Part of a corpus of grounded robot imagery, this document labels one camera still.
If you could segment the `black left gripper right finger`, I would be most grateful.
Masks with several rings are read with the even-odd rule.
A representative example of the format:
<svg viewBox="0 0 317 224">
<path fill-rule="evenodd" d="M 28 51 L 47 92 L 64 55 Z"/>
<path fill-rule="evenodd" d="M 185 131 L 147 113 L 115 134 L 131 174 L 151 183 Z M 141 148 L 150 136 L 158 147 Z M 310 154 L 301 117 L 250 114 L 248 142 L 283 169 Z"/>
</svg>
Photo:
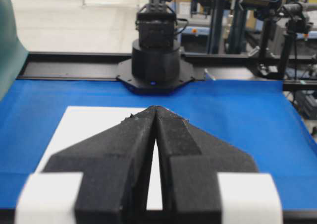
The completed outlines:
<svg viewBox="0 0 317 224">
<path fill-rule="evenodd" d="M 273 178 L 248 153 L 156 107 L 163 205 L 178 224 L 280 224 Z"/>
</svg>

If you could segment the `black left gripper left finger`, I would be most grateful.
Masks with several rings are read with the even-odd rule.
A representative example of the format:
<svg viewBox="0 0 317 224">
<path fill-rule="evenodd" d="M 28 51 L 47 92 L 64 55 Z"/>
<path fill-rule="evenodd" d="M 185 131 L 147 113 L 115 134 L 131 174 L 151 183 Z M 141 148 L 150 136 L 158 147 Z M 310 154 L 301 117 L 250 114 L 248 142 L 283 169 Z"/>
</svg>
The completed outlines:
<svg viewBox="0 0 317 224">
<path fill-rule="evenodd" d="M 28 178 L 17 224 L 130 224 L 146 211 L 156 109 L 53 154 Z"/>
</svg>

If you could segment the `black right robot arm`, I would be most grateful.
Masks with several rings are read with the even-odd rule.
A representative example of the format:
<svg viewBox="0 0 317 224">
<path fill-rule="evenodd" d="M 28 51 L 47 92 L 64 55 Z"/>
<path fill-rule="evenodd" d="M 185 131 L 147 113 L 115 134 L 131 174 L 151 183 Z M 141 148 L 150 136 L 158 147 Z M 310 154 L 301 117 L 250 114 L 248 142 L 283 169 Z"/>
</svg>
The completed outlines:
<svg viewBox="0 0 317 224">
<path fill-rule="evenodd" d="M 177 16 L 167 1 L 150 0 L 136 15 L 139 38 L 133 42 L 132 74 L 144 81 L 170 82 L 180 73 Z"/>
</svg>

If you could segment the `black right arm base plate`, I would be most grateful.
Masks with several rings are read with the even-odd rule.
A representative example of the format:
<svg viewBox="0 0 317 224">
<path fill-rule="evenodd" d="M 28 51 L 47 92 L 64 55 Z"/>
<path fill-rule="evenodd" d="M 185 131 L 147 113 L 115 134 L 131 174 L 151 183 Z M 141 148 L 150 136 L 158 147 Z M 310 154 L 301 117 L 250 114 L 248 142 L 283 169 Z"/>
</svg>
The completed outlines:
<svg viewBox="0 0 317 224">
<path fill-rule="evenodd" d="M 205 80 L 205 70 L 180 60 L 178 65 L 132 66 L 132 60 L 120 62 L 116 79 L 135 94 L 170 94 L 191 82 Z"/>
</svg>

